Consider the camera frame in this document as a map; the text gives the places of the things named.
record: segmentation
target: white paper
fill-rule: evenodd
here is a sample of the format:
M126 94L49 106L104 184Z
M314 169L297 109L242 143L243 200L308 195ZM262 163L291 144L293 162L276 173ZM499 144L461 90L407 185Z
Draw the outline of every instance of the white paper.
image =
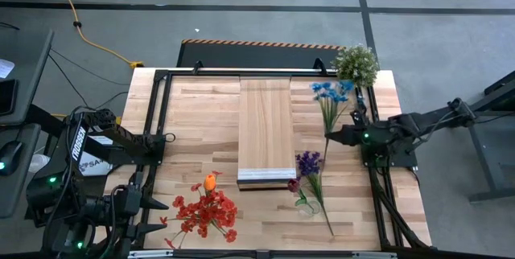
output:
M102 145L112 145L113 141L105 136L89 136L96 140ZM80 158L79 170L83 176L92 175L107 175L113 166L97 157L88 154L87 152L82 153Z
M6 78L14 69L14 63L0 59L0 78Z

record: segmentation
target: black desk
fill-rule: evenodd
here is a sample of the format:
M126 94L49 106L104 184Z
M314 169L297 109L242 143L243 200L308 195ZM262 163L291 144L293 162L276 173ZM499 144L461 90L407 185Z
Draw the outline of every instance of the black desk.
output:
M14 63L14 69L6 80L16 79L19 83L14 112L0 116L0 125L20 125L25 121L53 37L52 30L14 31L0 28L0 59Z
M23 148L18 169L11 175L0 176L0 190L3 192L0 195L0 218L12 216L16 209L40 130L41 126L36 124L24 125L21 129L18 140L23 143ZM0 130L0 146L15 140L18 131L19 128Z

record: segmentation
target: black and orange mat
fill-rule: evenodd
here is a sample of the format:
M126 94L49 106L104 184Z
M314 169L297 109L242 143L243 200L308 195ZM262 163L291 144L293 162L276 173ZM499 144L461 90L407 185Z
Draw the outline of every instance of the black and orange mat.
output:
M246 42L213 39L185 39L177 67L194 67L202 61L206 68L312 68L316 58L330 68L343 46Z

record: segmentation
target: wooden board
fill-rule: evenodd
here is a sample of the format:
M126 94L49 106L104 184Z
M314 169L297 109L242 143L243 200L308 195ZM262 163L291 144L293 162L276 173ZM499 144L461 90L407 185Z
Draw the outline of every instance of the wooden board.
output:
M240 88L238 186L286 188L297 176L290 79L242 78Z
M134 71L122 125L141 134L155 69L137 68ZM310 85L327 79L293 78L290 83L295 153L305 150L323 151L322 115ZM393 73L380 71L374 86L379 114L382 119L399 114ZM188 234L184 249L297 249L297 250L378 250L377 226L370 182L361 165L358 147L331 142L323 172L323 191L326 207L336 236L331 237L322 215L302 216L294 207L296 197L288 191L239 192L237 180L238 122L240 81L237 77L174 77L167 109L164 132L173 132L177 140L165 149L163 164L158 170L154 197L165 204L177 195L187 202L198 199L190 191L194 183L202 182L211 171L224 172L219 176L220 189L238 206L235 229L238 238L226 243L216 231L208 238ZM348 111L356 98L350 97ZM157 121L159 107L154 121ZM337 125L352 124L349 115L342 116ZM105 192L126 183L134 166L123 166L109 176ZM398 210L408 225L427 244L431 243L422 198L414 176L403 169L392 169L393 190ZM150 212L151 223L160 216L174 217L176 210ZM385 220L390 241L393 241L389 216ZM171 223L146 238L148 249L167 248L164 237L172 238L179 224ZM98 229L97 237L102 238Z

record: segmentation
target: green leaf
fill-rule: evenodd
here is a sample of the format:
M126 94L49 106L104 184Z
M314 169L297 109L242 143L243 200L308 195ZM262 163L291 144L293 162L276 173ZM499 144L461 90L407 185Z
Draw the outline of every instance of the green leaf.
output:
M305 204L307 203L307 200L306 199L297 199L297 201L295 202L295 206L299 206L301 204Z

